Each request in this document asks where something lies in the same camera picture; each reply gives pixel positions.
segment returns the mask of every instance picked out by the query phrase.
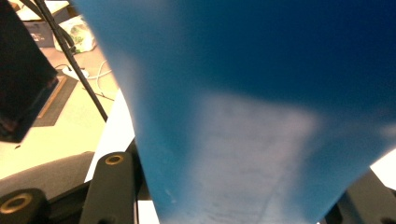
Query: blue sheet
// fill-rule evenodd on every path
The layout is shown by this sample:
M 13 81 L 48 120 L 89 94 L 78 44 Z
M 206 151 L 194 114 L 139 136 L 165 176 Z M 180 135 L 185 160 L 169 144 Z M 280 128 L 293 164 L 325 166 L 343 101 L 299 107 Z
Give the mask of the blue sheet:
M 163 224 L 312 224 L 396 147 L 393 0 L 76 3 Z

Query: white cable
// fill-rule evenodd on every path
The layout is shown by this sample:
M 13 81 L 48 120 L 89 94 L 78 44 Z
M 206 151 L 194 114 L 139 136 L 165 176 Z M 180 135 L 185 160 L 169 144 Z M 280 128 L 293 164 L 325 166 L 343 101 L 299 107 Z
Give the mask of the white cable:
M 109 70 L 109 71 L 104 72 L 103 74 L 101 74 L 103 65 L 104 65 L 106 62 L 107 62 L 107 61 L 103 61 L 103 62 L 101 63 L 96 77 L 90 77 L 90 79 L 94 79 L 94 78 L 96 79 L 96 81 L 95 81 L 95 82 L 96 82 L 96 87 L 97 87 L 97 89 L 100 91 L 100 93 L 102 94 L 102 96 L 105 96 L 105 95 L 104 95 L 104 92 L 106 92 L 106 93 L 116 93 L 115 91 L 103 91 L 103 90 L 100 88 L 100 86 L 99 86 L 99 78 L 100 78 L 100 77 L 103 77 L 103 76 L 105 76 L 105 75 L 107 75 L 107 74 L 109 74 L 109 73 L 111 72 L 111 70 Z

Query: black rod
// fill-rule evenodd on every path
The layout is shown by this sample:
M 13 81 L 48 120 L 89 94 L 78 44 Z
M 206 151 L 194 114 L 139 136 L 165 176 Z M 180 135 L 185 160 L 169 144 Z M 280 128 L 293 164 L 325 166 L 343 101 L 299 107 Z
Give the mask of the black rod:
M 59 46 L 61 47 L 62 51 L 64 52 L 64 55 L 66 56 L 67 61 L 70 62 L 70 65 L 73 67 L 73 70 L 75 70 L 79 80 L 81 81 L 84 88 L 87 90 L 88 94 L 91 96 L 91 99 L 95 103 L 96 108 L 99 110 L 99 113 L 101 114 L 103 120 L 106 122 L 107 121 L 106 111 L 103 109 L 102 105 L 100 104 L 99 99 L 96 97 L 96 95 L 93 92 L 87 79 L 82 74 L 75 58 L 73 57 L 72 53 L 70 52 L 70 48 L 64 42 L 62 33 L 60 32 L 59 27 L 56 25 L 55 20 L 52 18 L 52 15 L 50 14 L 50 11 L 47 8 L 46 4 L 43 2 L 43 0 L 35 0 L 35 4 L 38 6 L 38 9 L 40 9 L 40 12 L 43 14 L 44 19 L 49 24 L 53 34 L 55 35 L 55 38 L 58 40 Z

